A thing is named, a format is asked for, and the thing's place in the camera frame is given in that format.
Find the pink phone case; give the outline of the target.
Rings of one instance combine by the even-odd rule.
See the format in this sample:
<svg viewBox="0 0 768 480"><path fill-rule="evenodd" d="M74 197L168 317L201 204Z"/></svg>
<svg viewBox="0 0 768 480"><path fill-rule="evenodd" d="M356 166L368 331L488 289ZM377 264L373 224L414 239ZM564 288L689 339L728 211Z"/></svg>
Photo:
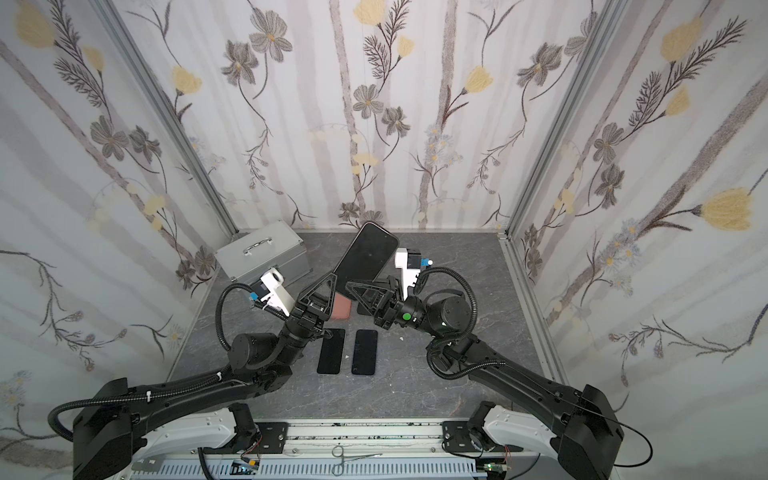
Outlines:
<svg viewBox="0 0 768 480"><path fill-rule="evenodd" d="M331 314L332 320L348 320L351 316L352 301L341 294L336 294Z"/></svg>

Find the black phone with silver edge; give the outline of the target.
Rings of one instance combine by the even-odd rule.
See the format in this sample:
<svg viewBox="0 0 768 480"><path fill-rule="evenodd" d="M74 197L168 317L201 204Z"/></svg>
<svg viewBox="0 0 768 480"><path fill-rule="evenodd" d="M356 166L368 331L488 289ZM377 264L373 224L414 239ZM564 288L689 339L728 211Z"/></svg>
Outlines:
<svg viewBox="0 0 768 480"><path fill-rule="evenodd" d="M316 372L321 375L337 375L341 370L346 331L330 328L323 334Z"/></svg>

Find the black phone case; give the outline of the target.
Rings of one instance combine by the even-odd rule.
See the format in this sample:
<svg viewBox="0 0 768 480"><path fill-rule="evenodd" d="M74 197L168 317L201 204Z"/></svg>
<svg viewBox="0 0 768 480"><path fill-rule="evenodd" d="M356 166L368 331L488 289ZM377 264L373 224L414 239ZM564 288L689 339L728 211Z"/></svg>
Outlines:
<svg viewBox="0 0 768 480"><path fill-rule="evenodd" d="M374 311L371 310L370 302L366 300L357 302L357 313L363 316L374 316Z"/></svg>

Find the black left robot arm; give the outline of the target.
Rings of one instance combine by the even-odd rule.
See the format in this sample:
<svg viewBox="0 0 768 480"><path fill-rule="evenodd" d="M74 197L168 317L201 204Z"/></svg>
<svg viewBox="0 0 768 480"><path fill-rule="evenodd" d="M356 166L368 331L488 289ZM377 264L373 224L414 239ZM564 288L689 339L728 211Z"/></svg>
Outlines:
<svg viewBox="0 0 768 480"><path fill-rule="evenodd" d="M234 290L253 291L247 284L232 283L221 292L214 315L217 339L228 357L225 366L178 381L134 387L119 378L90 399L54 407L47 421L73 446L74 478L106 479L148 446L151 431L191 414L280 389L307 344L325 337L336 283L336 275L329 272L305 288L289 312L267 307L267 313L283 322L278 334L243 333L229 341L222 318L226 298Z"/></svg>

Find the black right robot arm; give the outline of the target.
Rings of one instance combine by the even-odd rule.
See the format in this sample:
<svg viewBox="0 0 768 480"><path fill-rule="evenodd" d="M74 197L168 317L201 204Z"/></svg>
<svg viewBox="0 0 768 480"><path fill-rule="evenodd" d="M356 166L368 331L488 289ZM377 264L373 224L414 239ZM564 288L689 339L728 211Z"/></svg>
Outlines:
<svg viewBox="0 0 768 480"><path fill-rule="evenodd" d="M397 278L351 280L347 292L375 324L394 324L427 333L429 369L443 380L464 377L523 407L552 434L540 451L557 459L574 479L607 479L629 425L619 421L606 395L549 380L503 357L473 332L478 301L469 282L447 267L429 267L414 286Z"/></svg>

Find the silver aluminium case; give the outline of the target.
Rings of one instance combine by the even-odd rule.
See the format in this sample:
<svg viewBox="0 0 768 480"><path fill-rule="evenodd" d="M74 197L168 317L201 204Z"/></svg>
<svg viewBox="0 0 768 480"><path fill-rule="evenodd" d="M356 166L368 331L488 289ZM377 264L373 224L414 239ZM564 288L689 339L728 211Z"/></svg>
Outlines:
<svg viewBox="0 0 768 480"><path fill-rule="evenodd" d="M304 240L282 220L221 247L215 259L231 281L247 284L254 284L271 268L286 285L312 271Z"/></svg>

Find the steel forceps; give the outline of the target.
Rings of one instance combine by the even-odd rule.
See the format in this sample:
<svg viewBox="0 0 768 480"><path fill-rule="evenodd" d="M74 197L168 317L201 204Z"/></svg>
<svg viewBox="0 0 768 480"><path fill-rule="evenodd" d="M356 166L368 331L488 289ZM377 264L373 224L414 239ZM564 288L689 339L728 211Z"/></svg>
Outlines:
<svg viewBox="0 0 768 480"><path fill-rule="evenodd" d="M347 455L343 445L334 446L332 448L331 454L336 459L336 463L331 467L331 473L336 477L342 476L345 472L346 466L352 462L381 456L381 453Z"/></svg>

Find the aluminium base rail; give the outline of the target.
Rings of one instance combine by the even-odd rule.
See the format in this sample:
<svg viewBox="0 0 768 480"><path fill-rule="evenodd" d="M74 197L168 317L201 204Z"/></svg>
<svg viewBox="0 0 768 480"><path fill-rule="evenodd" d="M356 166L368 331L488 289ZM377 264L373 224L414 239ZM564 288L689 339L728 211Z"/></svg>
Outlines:
<svg viewBox="0 0 768 480"><path fill-rule="evenodd" d="M468 419L254 419L225 410L195 414L150 431L136 460L163 454L195 454L199 447L222 454L308 456L337 445L376 451L478 454L518 451L521 440L495 443Z"/></svg>

